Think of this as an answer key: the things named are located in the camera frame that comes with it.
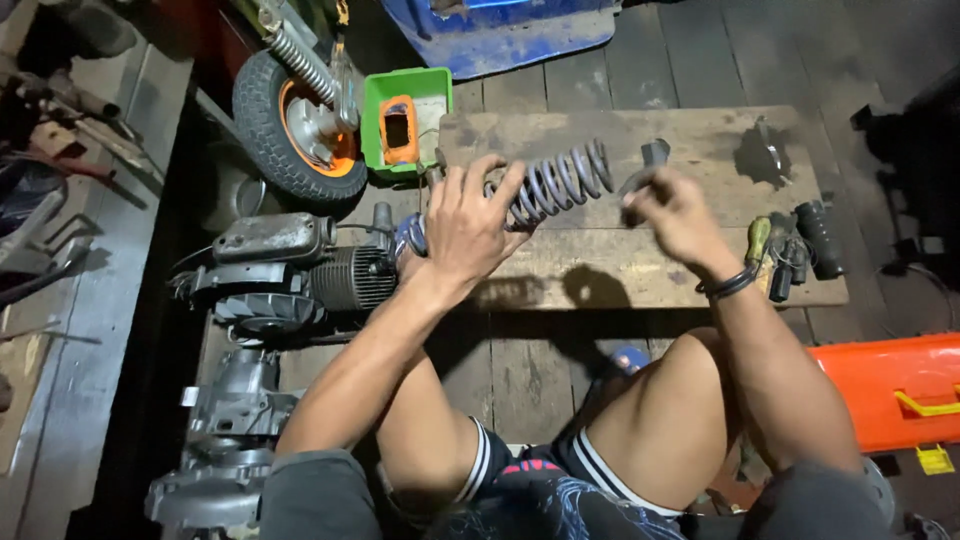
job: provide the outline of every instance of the orange wheel rim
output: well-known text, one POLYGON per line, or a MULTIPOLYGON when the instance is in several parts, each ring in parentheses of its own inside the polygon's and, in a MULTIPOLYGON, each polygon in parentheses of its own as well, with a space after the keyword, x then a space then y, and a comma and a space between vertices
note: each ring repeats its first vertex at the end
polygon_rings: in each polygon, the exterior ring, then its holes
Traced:
POLYGON ((283 132, 287 134, 290 144, 294 146, 294 150, 297 151, 297 154, 300 156, 303 162, 307 165, 310 165, 311 169, 324 176, 332 178, 340 178, 345 176, 348 172, 350 172, 350 169, 353 168, 353 164, 356 163, 356 144, 353 142, 353 135, 339 134, 337 136, 337 147, 333 150, 333 160, 331 160, 329 169, 324 169, 313 160, 308 158, 300 149, 297 141, 294 140, 293 136, 290 134, 290 130, 287 128, 287 105, 288 99, 293 97, 293 92, 290 91, 293 88, 294 82, 292 80, 284 83, 283 87, 280 89, 279 100, 280 122, 283 124, 283 132))

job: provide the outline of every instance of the blue container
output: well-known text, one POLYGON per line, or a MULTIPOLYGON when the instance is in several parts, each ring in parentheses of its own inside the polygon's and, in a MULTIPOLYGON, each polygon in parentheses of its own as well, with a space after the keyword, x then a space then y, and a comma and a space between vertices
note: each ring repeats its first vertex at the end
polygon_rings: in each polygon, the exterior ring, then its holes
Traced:
POLYGON ((599 45, 619 11, 613 0, 463 0, 438 12, 430 0, 382 1, 423 61, 457 80, 599 45))

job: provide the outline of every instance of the orange toolbox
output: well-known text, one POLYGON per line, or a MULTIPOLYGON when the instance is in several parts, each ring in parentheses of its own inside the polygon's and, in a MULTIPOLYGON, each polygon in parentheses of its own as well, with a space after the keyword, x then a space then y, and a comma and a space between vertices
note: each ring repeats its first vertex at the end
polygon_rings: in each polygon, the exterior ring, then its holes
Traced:
POLYGON ((808 350, 843 394, 861 452, 960 442, 960 333, 808 350))

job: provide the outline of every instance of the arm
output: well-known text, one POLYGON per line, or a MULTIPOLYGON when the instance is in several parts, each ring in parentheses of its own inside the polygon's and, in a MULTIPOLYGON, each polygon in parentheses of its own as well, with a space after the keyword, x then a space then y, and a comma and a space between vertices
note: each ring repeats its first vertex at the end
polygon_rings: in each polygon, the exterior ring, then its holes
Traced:
MULTIPOLYGON (((663 251, 701 279, 722 282, 743 270, 695 181, 660 169, 624 204, 653 226, 663 251)), ((846 471, 861 468, 850 413, 827 374, 755 286, 711 304, 731 352, 741 406, 762 446, 786 469, 814 459, 846 471)))
POLYGON ((276 445, 277 455, 348 448, 383 413, 407 363, 440 319, 463 301, 528 233, 506 233, 510 200, 523 182, 515 162, 491 199, 487 173, 502 165, 486 156, 469 171, 451 167, 434 186, 426 217, 426 262, 307 388, 276 445))

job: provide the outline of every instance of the tire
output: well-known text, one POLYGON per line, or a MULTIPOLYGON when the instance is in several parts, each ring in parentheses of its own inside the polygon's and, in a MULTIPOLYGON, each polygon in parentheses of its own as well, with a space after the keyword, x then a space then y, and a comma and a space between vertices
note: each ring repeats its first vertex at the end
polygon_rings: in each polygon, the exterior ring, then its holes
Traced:
POLYGON ((284 127, 281 96, 291 85, 290 74, 270 51, 247 59, 233 84, 233 118, 240 142, 271 184, 298 199, 329 207, 354 198, 367 183, 367 165, 353 135, 344 135, 350 156, 336 175, 325 174, 303 158, 284 127))

